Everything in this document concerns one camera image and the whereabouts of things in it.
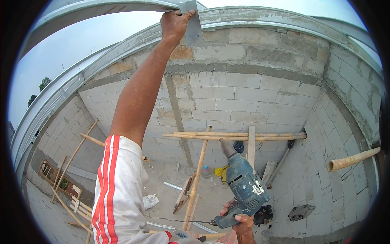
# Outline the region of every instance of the raised arm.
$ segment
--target raised arm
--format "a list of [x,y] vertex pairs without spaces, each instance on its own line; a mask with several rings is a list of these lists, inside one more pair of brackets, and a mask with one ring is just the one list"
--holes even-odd
[[180,14],[180,10],[176,10],[162,15],[163,37],[124,87],[115,108],[110,135],[127,137],[142,147],[169,56],[180,43],[195,10]]

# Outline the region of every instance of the sky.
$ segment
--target sky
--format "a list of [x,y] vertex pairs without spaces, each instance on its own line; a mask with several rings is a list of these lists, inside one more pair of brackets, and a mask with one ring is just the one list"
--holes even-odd
[[[285,9],[310,16],[341,19],[365,29],[347,0],[200,0],[207,8],[249,5]],[[16,129],[42,79],[64,70],[108,45],[160,21],[162,12],[108,14],[70,25],[33,47],[17,64],[10,91],[8,120]]]

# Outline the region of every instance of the plastic bottle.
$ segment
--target plastic bottle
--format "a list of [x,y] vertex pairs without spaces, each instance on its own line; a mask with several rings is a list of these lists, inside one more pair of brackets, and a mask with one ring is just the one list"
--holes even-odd
[[207,166],[202,167],[202,176],[205,179],[208,179],[211,177],[211,170],[209,167],[207,167]]

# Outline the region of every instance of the yellow cloth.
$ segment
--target yellow cloth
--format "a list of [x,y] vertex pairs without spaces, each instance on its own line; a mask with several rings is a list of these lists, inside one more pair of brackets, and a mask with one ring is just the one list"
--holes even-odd
[[226,165],[223,168],[216,168],[214,169],[214,173],[216,176],[222,176],[222,182],[226,184],[226,170],[229,168],[229,165]]

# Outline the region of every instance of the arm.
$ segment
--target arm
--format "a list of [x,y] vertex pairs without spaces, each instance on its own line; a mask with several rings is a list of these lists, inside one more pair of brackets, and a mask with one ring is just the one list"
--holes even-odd
[[[228,208],[233,202],[234,200],[231,200],[223,206],[223,209],[220,212],[221,216],[228,212]],[[240,222],[239,224],[232,226],[232,229],[237,233],[238,244],[256,244],[252,233],[254,217],[254,215],[249,217],[246,214],[238,214],[234,217],[235,220]]]
[[180,43],[195,10],[182,16],[179,16],[180,13],[180,10],[176,10],[162,15],[163,37],[124,87],[115,108],[110,135],[122,135],[142,147],[169,56]]

